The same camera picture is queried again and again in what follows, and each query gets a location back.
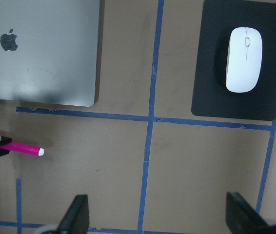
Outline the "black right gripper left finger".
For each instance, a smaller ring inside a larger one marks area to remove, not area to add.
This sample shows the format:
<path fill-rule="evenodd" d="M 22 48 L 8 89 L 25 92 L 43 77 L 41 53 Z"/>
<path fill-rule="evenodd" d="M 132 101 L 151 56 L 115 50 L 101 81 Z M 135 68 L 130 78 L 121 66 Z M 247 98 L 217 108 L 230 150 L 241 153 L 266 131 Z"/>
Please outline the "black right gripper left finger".
<path fill-rule="evenodd" d="M 86 234 L 89 230 L 88 195 L 76 195 L 59 223 L 57 234 Z"/>

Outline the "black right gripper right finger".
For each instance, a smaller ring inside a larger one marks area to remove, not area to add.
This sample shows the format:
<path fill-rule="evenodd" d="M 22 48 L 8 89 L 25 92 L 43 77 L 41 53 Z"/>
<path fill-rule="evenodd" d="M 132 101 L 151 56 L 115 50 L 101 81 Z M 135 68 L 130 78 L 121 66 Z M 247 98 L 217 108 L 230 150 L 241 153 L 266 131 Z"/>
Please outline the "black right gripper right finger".
<path fill-rule="evenodd" d="M 239 193 L 226 194 L 226 224 L 232 234 L 275 233 Z"/>

